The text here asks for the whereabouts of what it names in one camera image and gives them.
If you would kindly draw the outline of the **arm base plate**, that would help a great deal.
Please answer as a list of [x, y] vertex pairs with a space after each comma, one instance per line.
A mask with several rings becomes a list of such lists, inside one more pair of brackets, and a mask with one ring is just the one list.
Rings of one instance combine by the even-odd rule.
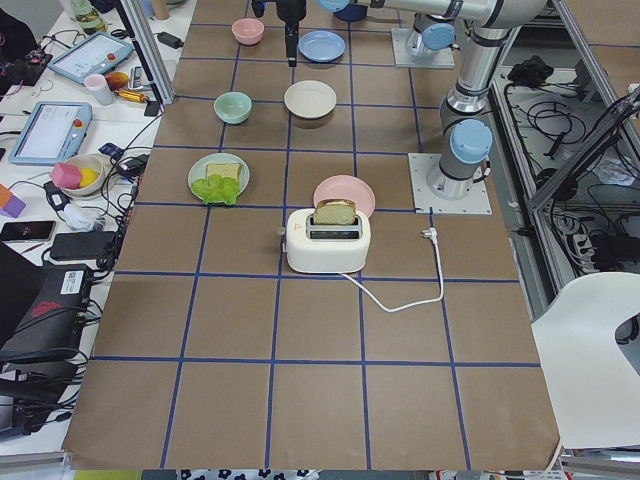
[[491, 215], [481, 168], [469, 179], [453, 180], [441, 171], [440, 157], [440, 154], [408, 154], [414, 210], [424, 214]]
[[453, 69], [455, 67], [452, 49], [427, 48], [421, 35], [413, 29], [394, 28], [391, 30], [394, 60], [397, 67]]

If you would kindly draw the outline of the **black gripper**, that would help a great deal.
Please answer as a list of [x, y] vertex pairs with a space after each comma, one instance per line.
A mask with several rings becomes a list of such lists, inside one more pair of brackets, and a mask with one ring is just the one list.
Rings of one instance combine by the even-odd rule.
[[285, 24], [284, 39], [287, 62], [297, 66], [299, 23], [306, 17], [306, 0], [276, 0], [276, 14]]

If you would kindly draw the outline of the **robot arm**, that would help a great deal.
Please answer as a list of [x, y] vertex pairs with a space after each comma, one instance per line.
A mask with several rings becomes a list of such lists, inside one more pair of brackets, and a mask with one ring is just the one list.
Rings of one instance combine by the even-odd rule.
[[464, 198], [480, 163], [493, 143], [480, 120], [486, 95], [501, 55], [508, 50], [512, 30], [534, 17], [543, 1], [366, 1], [373, 8], [394, 8], [443, 19], [473, 22], [470, 40], [456, 84], [443, 99], [440, 117], [445, 150], [427, 174], [429, 189], [446, 200]]
[[[301, 47], [299, 23], [307, 12], [306, 1], [275, 1], [276, 15], [285, 24], [286, 55], [290, 66], [295, 66], [294, 49]], [[415, 13], [410, 28], [391, 30], [395, 64], [400, 67], [452, 69], [452, 47], [456, 40], [454, 19], [451, 14]]]

